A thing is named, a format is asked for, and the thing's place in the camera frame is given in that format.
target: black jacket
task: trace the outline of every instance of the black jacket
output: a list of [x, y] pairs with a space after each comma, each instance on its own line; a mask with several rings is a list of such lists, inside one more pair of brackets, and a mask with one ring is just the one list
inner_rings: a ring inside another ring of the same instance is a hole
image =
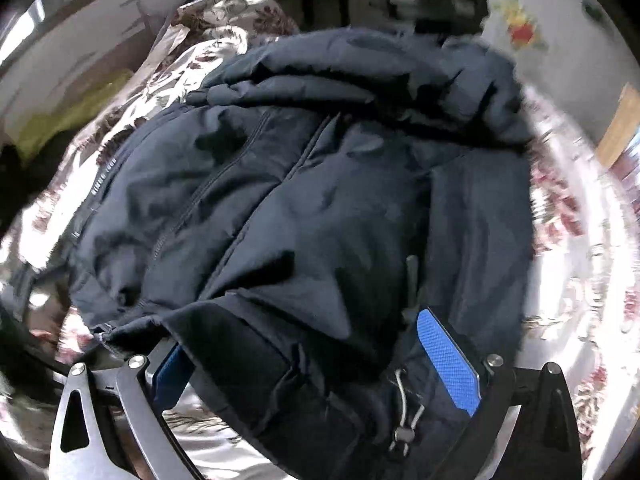
[[[207, 404], [302, 480], [426, 478], [468, 415], [402, 310], [430, 306], [507, 361], [520, 338], [532, 229], [512, 69], [367, 30], [236, 57], [104, 168], [70, 230], [74, 304], [119, 348], [169, 331]], [[399, 462], [398, 367], [410, 416], [426, 407]]]

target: drawstring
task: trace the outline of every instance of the drawstring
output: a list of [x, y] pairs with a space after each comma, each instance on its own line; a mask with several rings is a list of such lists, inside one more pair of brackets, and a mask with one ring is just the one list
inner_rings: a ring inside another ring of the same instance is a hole
[[406, 393], [404, 391], [404, 386], [402, 385], [402, 370], [398, 368], [396, 370], [396, 384], [398, 386], [398, 390], [400, 391], [400, 399], [402, 402], [402, 412], [400, 415], [400, 424], [396, 428], [393, 434], [393, 441], [391, 442], [391, 446], [389, 446], [389, 451], [393, 451], [396, 448], [397, 442], [404, 443], [404, 449], [402, 450], [402, 456], [407, 456], [409, 454], [409, 444], [414, 441], [415, 438], [415, 427], [418, 425], [418, 421], [420, 421], [420, 417], [424, 413], [424, 406], [421, 404], [418, 408], [418, 411], [415, 412], [414, 418], [411, 421], [411, 424], [408, 428], [404, 426], [406, 423]]

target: screw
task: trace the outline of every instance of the screw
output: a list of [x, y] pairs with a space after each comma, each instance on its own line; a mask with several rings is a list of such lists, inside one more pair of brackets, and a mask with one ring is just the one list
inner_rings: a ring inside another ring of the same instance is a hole
[[504, 359], [502, 358], [501, 355], [498, 354], [489, 354], [486, 357], [486, 363], [491, 367], [491, 368], [497, 368], [500, 367], [504, 364]]
[[553, 375], [559, 375], [562, 373], [562, 368], [556, 363], [547, 363], [546, 369], [549, 370], [549, 373]]
[[143, 355], [134, 355], [131, 359], [129, 359], [129, 368], [133, 368], [134, 370], [136, 368], [140, 368], [144, 363], [145, 363], [146, 359]]
[[85, 368], [86, 365], [84, 363], [76, 363], [71, 367], [71, 375], [80, 375]]

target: jacket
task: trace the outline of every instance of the jacket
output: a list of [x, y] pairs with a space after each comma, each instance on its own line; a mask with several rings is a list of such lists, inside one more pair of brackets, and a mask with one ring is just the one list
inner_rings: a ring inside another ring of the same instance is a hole
[[[207, 405], [297, 478], [426, 478], [468, 414], [415, 313], [507, 362], [520, 339], [532, 227], [512, 72], [477, 44], [370, 30], [229, 60], [105, 165], [70, 229], [72, 301], [110, 348], [169, 333]], [[408, 416], [424, 407], [399, 459], [396, 370]]]

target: floral bedspread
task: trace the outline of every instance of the floral bedspread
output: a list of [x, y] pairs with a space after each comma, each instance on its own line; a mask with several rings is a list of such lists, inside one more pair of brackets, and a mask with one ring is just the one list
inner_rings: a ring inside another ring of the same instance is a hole
[[[271, 0], [196, 0], [177, 9], [140, 70], [78, 134], [49, 189], [2, 241], [0, 283], [20, 260], [45, 266], [96, 174], [137, 126], [183, 99], [223, 59], [297, 31]], [[583, 478], [596, 479], [627, 439], [640, 406], [638, 226], [620, 184], [596, 161], [571, 118], [531, 86], [524, 87], [523, 99], [522, 113], [536, 137], [529, 147], [535, 258], [517, 364], [561, 365], [578, 421]], [[70, 362], [91, 335], [73, 307], [64, 309], [57, 291], [34, 291], [31, 312], [37, 314], [30, 329]], [[42, 435], [54, 414], [54, 407], [36, 406], [19, 392], [0, 396], [0, 430], [42, 478]], [[205, 478], [288, 478], [190, 386], [163, 416]], [[512, 408], [479, 478], [491, 478], [516, 416]], [[138, 473], [145, 477], [143, 468]]]

